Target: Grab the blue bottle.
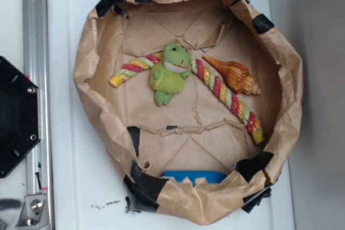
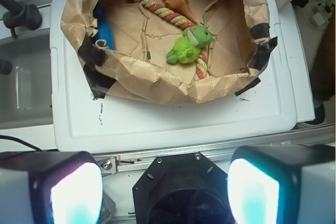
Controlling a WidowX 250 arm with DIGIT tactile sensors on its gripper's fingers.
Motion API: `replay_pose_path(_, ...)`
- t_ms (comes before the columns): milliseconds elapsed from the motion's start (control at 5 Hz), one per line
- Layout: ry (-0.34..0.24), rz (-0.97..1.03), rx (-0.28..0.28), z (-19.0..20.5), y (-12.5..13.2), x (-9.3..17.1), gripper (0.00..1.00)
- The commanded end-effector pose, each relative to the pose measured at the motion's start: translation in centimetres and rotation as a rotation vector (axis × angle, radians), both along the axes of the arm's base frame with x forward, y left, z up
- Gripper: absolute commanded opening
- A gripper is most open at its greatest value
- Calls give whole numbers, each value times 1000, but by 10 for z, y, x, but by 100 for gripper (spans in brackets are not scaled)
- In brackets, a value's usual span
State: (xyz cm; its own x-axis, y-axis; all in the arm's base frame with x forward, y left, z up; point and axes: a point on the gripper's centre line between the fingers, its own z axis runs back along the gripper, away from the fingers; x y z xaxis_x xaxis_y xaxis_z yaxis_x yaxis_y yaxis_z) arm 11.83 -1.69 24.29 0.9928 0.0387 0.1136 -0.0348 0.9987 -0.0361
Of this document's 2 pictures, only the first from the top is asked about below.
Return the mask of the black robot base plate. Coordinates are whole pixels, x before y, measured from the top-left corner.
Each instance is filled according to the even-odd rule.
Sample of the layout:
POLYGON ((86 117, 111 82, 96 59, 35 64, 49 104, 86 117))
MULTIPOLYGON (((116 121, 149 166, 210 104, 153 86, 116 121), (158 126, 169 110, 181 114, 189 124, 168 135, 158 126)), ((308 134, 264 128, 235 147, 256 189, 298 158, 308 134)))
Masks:
POLYGON ((38 87, 1 57, 1 178, 39 142, 38 87))

